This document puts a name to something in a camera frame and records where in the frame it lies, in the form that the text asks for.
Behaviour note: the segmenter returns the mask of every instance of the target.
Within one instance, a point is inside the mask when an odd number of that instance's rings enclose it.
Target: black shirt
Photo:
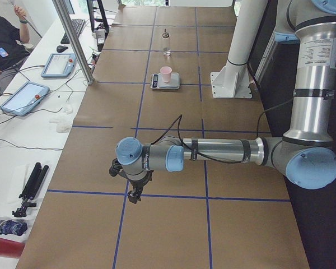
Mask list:
[[[4,58],[0,56],[1,71],[13,66],[30,54],[24,46],[17,44],[16,40],[20,41],[20,29],[0,17],[0,48],[9,54]]]

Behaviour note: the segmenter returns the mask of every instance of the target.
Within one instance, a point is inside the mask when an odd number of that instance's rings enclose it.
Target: folded dark umbrella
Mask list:
[[[0,220],[0,234],[22,235],[27,230],[25,222],[17,222],[12,220]]]

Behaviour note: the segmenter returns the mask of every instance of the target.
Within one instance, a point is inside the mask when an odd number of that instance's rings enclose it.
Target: red cylinder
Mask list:
[[[0,257],[19,259],[25,244],[0,238]]]

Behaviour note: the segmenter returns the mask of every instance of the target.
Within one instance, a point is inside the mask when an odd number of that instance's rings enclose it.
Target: blue joint cap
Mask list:
[[[166,155],[166,169],[169,172],[182,171],[184,167],[184,149],[182,146],[173,145]]]
[[[326,13],[336,15],[336,0],[311,0],[311,1],[318,9]]]
[[[141,157],[142,144],[134,137],[126,137],[118,142],[116,146],[116,156],[120,164],[129,165]]]
[[[283,44],[298,44],[299,38],[295,34],[279,33],[275,31],[275,41]]]
[[[336,178],[336,155],[324,147],[300,151],[288,162],[286,177],[304,189],[320,189]]]

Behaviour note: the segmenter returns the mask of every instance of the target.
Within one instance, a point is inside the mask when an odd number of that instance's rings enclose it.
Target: warning label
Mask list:
[[[336,38],[301,43],[297,68],[308,66],[330,66],[336,69]]]

